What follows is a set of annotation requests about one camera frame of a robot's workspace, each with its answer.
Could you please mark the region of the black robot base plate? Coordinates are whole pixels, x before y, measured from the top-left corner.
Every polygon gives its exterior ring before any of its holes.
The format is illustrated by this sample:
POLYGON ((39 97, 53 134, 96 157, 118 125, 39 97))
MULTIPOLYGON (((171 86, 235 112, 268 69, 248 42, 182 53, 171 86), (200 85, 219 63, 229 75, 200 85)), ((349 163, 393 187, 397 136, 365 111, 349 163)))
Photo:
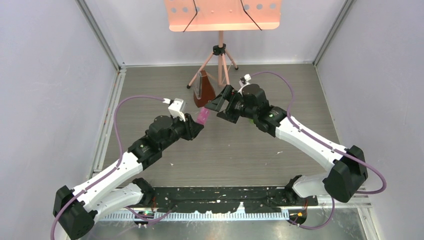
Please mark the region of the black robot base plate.
POLYGON ((133 204, 136 208, 157 209, 160 213, 213 214, 234 213, 243 207, 246 213, 277 213, 280 207, 315 207, 316 197, 300 198, 283 187, 155 187, 149 203, 133 204))

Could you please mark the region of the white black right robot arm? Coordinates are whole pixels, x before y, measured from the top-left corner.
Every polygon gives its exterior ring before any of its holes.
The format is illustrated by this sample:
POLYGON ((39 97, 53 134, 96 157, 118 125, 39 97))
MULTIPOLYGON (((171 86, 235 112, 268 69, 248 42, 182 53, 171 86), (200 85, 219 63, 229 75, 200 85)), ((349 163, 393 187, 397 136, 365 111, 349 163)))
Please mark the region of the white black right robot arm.
POLYGON ((252 120, 260 131, 295 146, 324 168, 323 174, 297 175, 290 180, 285 186, 285 198, 291 205, 326 194, 347 203, 368 178, 363 166, 364 152, 359 147, 347 148, 311 131, 286 110, 271 105, 258 84, 248 84, 240 90, 226 85, 205 108, 231 123, 240 117, 252 120))

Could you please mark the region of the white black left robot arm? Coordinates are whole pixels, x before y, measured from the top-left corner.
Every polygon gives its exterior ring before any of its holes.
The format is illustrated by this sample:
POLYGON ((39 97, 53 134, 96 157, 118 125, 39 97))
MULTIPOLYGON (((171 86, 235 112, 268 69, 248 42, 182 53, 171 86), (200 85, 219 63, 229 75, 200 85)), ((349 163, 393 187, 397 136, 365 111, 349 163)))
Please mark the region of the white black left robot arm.
POLYGON ((145 135, 114 164, 73 188, 64 185, 56 191, 53 223, 60 224, 71 240, 78 240, 110 213, 136 204, 148 207, 155 191, 143 178, 134 179, 122 190, 115 188, 153 165, 169 146, 180 139, 194 140, 203 129, 204 125, 189 113, 183 114, 182 119, 157 116, 145 135))

